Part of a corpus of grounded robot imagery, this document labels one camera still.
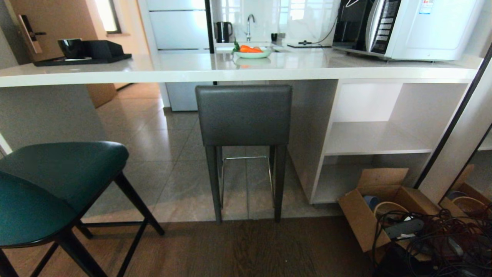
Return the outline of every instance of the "bar stool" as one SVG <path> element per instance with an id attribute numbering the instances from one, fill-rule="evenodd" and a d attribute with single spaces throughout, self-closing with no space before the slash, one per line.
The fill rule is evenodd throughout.
<path id="1" fill-rule="evenodd" d="M 118 276 L 124 275 L 137 244 L 150 223 L 164 235 L 157 220 L 123 175 L 127 149 L 116 142 L 65 142 L 26 146 L 0 160 L 0 276 L 17 277 L 1 250 L 54 242 L 31 276 L 38 276 L 58 246 L 91 277 L 106 277 L 75 237 L 77 227 L 140 225 Z M 82 223 L 81 218 L 114 181 L 144 216 L 143 221 Z"/>
<path id="2" fill-rule="evenodd" d="M 247 145 L 270 146 L 270 156 L 264 158 L 268 159 L 271 183 L 271 172 L 275 170 L 272 198 L 275 221 L 280 222 L 292 88 L 288 85 L 197 86 L 196 99 L 217 224 L 222 222 L 222 172 L 224 163 L 230 159 L 222 159 L 222 146 Z"/>

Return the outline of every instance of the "wooden floor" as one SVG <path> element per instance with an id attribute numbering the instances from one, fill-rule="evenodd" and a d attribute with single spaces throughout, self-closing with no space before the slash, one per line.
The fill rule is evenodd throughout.
<path id="1" fill-rule="evenodd" d="M 147 226 L 126 276 L 348 276 L 372 273 L 344 217 L 163 223 Z M 116 276 L 138 227 L 76 232 L 108 276 Z M 29 276 L 47 246 L 5 249 L 20 276 Z M 86 276 L 60 248 L 41 276 Z"/>

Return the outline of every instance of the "black cup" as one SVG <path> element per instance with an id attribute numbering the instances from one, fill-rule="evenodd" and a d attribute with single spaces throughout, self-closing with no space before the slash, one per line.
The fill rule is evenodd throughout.
<path id="1" fill-rule="evenodd" d="M 85 58 L 84 45 L 80 38 L 60 39 L 58 46 L 67 59 Z"/>

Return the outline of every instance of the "stool backrest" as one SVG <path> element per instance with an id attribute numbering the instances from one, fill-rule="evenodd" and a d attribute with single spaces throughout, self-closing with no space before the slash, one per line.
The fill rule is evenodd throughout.
<path id="1" fill-rule="evenodd" d="M 197 86 L 196 99 L 205 146 L 289 142 L 289 85 Z"/>

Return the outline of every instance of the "orange carrot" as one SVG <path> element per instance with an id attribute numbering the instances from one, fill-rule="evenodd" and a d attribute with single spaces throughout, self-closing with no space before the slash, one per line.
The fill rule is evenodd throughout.
<path id="1" fill-rule="evenodd" d="M 261 49 L 251 48 L 247 45 L 241 45 L 241 47 L 239 48 L 239 52 L 241 52 L 241 53 L 263 53 L 263 51 L 261 51 Z"/>

